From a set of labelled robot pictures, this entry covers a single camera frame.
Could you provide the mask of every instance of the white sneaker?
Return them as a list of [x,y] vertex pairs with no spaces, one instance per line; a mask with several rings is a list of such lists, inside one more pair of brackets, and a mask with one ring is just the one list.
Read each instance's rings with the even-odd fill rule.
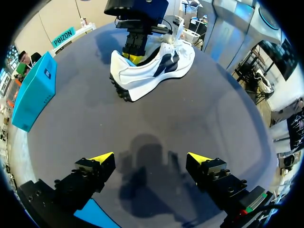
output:
[[161,43],[159,50],[137,66],[115,50],[111,56],[110,79],[120,97],[134,102],[161,81],[183,77],[191,68],[194,57],[191,43],[181,39],[174,44]]

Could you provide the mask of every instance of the wall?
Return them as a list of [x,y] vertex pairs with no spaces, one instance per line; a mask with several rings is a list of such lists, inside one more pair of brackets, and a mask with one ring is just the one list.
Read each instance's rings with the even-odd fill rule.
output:
[[81,28],[75,0],[52,0],[39,11],[39,15],[50,40],[69,27]]
[[96,28],[115,20],[114,16],[104,14],[105,6],[107,4],[106,0],[76,1],[81,17],[86,18],[87,21],[94,22]]
[[[265,69],[267,69],[273,61],[259,45],[256,49],[264,59],[266,64]],[[272,111],[280,111],[299,97],[304,97],[304,75],[299,64],[287,81],[283,78],[283,75],[275,64],[268,71],[266,78],[275,89],[274,94],[267,100]]]
[[279,80],[274,94],[268,99],[272,111],[280,111],[299,97],[304,97],[304,75],[300,64],[296,66],[287,81]]
[[[167,1],[166,15],[178,15],[181,0]],[[95,23],[97,28],[114,22],[114,16],[104,14],[106,4],[107,0],[52,0],[22,28],[15,46],[19,52],[25,50],[30,55],[35,52],[43,55],[52,49],[51,41],[60,33],[71,26],[76,30],[81,28],[79,14]]]
[[15,39],[18,51],[25,50],[30,55],[35,52],[45,53],[52,49],[52,45],[42,26],[39,13],[37,13],[19,33]]
[[167,0],[169,5],[165,15],[178,15],[180,10],[181,0]]

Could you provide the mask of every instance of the black stripe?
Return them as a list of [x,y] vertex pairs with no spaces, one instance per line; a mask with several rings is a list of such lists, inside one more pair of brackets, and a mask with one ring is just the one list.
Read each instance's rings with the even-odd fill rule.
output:
[[162,57],[161,59],[161,63],[159,64],[155,74],[153,75],[153,77],[157,77],[158,75],[160,75],[162,73],[162,71],[165,71],[165,73],[168,72],[172,72],[174,70],[177,69],[177,62],[179,61],[179,56],[178,54],[174,53],[173,56],[173,62],[171,60],[171,54],[166,54]]

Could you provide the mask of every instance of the person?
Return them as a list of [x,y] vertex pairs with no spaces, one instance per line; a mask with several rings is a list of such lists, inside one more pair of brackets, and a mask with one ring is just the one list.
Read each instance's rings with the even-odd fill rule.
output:
[[24,63],[27,65],[26,71],[29,71],[41,58],[41,55],[38,52],[35,52],[33,55],[28,56],[28,54],[25,51],[22,51],[19,54],[19,62]]

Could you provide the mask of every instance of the window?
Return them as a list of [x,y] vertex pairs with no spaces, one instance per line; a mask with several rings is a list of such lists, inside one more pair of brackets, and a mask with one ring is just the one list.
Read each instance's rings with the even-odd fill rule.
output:
[[284,79],[287,80],[298,64],[295,52],[287,39],[285,39],[282,45],[277,45],[268,41],[261,41],[259,46],[272,59]]
[[4,78],[5,75],[6,75],[6,71],[5,71],[5,69],[2,69],[2,70],[0,71],[0,81],[3,80],[3,78]]
[[11,72],[13,72],[18,65],[18,55],[16,47],[14,45],[10,45],[6,54],[5,63]]

